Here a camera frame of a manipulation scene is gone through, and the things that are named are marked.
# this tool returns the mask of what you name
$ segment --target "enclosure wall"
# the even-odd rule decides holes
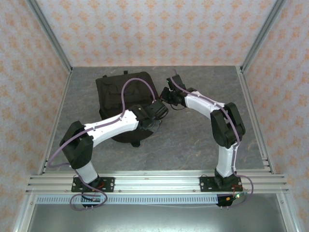
[[[12,231],[68,73],[25,0],[0,1],[0,224]]]
[[[269,153],[309,228],[309,2],[289,0],[246,73]]]
[[[241,65],[275,0],[38,0],[71,65]]]

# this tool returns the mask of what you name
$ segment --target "black backpack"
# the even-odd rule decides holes
[[[98,99],[100,103],[100,116],[107,119],[116,116],[122,112],[121,90],[125,82],[131,78],[140,78],[146,81],[154,91],[155,98],[158,99],[158,93],[151,76],[147,72],[128,74],[124,71],[123,75],[118,76],[103,76],[96,80],[98,89]],[[141,106],[150,105],[153,101],[149,88],[142,81],[131,81],[124,91],[126,109],[139,104]],[[117,142],[131,143],[133,147],[139,147],[140,141],[148,138],[153,132],[149,130],[136,129],[127,131],[114,136]]]

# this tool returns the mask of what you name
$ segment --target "gray floor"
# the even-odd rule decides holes
[[[104,205],[77,212],[36,205],[29,232],[285,232],[275,194],[255,194],[233,209],[204,205]]]
[[[57,126],[51,154],[74,121],[100,121],[98,92],[95,80],[103,75],[120,75],[146,71],[160,94],[167,86],[166,78],[176,69],[186,87],[193,87],[218,102],[234,102],[242,116],[246,134],[240,144],[236,167],[263,168],[249,113],[234,66],[180,66],[180,67],[98,67],[74,68],[70,85]],[[136,170],[202,170],[214,169],[218,160],[210,121],[194,110],[174,111],[163,119],[156,134],[142,141],[139,148],[130,144],[104,141],[93,150],[92,162],[97,171]],[[65,162],[60,154],[56,163]],[[70,170],[62,167],[59,170]]]

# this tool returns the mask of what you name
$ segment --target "orange floral pattern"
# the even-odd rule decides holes
[[[72,66],[140,66],[241,65],[275,0],[38,2]]]
[[[309,228],[309,2],[287,1],[246,73],[277,172],[287,174]]]
[[[0,224],[13,231],[67,79],[25,0],[0,1]]]

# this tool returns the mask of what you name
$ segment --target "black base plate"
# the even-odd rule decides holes
[[[239,182],[241,183],[240,177],[235,177],[233,181],[229,183],[228,186],[221,186],[219,187],[215,183],[215,177],[214,176],[201,176],[199,178],[199,186],[201,189],[201,192],[233,192],[234,188],[233,186],[239,185]],[[242,187],[235,187],[236,192],[241,192]]]
[[[99,186],[104,183],[104,186],[99,190],[103,192],[114,192],[115,178],[114,177],[99,177]],[[93,192],[92,189],[85,186],[79,177],[73,178],[72,192]]]

